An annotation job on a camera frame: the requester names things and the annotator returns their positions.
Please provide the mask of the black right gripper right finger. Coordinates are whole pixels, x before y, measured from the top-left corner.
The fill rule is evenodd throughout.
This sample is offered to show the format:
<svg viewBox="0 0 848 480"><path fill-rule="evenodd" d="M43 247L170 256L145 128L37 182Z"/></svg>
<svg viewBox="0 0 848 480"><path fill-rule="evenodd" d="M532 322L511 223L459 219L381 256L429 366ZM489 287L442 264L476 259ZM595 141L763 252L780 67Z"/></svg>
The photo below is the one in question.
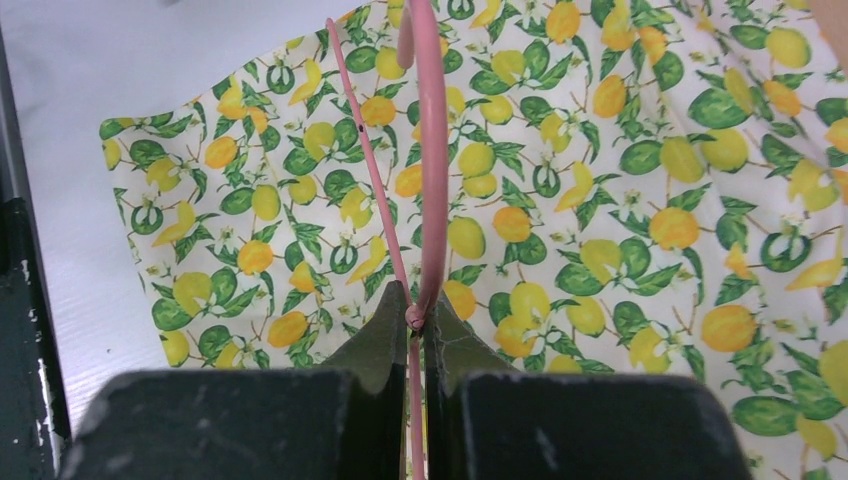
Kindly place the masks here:
<svg viewBox="0 0 848 480"><path fill-rule="evenodd" d="M668 375L526 373L446 297L423 330L432 479L747 479L729 418Z"/></svg>

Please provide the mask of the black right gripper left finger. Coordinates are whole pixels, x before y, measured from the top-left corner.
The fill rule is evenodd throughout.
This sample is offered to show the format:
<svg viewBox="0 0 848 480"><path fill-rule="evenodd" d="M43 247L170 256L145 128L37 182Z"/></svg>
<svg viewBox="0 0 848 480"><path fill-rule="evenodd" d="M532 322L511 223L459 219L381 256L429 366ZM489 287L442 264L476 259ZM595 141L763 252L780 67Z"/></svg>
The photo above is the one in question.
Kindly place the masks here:
<svg viewBox="0 0 848 480"><path fill-rule="evenodd" d="M308 368L142 370L89 406L63 479L400 479L407 303Z"/></svg>

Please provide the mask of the lemon print skirt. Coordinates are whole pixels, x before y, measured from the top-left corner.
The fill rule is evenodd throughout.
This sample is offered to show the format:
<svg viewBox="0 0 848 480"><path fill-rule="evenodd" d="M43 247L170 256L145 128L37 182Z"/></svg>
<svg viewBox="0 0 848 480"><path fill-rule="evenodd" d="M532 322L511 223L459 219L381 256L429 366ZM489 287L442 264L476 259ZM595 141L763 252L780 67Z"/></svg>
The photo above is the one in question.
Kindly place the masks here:
<svg viewBox="0 0 848 480"><path fill-rule="evenodd" d="M847 77L806 1L437 1L444 292L527 372L683 374L847 475ZM421 286L418 77L370 1L99 136L173 367L308 367Z"/></svg>

